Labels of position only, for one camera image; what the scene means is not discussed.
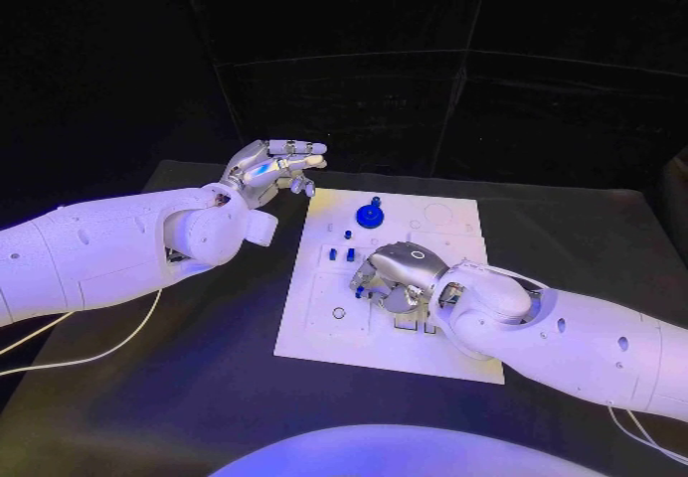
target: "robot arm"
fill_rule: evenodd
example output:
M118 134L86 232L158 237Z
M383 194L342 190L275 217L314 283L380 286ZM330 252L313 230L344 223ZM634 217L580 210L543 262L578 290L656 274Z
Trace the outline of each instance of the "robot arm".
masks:
M629 308L499 268L451 268L419 245L382 246L350 288L393 313L428 319L473 359L598 404L688 421L688 331Z
M218 183L75 204L0 232L0 326L119 304L226 263L243 239L269 245L277 219L255 209L280 188L313 195L301 171L324 152L255 141Z

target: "table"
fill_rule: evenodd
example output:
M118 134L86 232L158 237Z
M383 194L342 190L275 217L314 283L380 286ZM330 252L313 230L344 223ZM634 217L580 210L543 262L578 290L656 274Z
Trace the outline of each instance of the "table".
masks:
M200 186L222 165L163 161L145 191ZM688 270L640 193L316 171L321 187L476 199L490 263L688 326ZM0 415L3 475L202 475L267 444L347 424L464 430L608 475L685 468L616 429L606 408L505 367L494 386L272 356L307 198L282 193L272 246L163 290L148 324L102 360L26 375ZM73 315L36 359L95 355L153 296ZM686 427L657 416L683 453Z

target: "small blue part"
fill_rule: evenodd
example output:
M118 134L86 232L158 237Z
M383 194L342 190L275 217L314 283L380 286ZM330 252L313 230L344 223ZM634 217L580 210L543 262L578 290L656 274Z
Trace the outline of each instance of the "small blue part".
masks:
M368 206L362 206L355 213L355 221L365 229L375 229L383 221L383 212L379 208L379 197L373 197Z

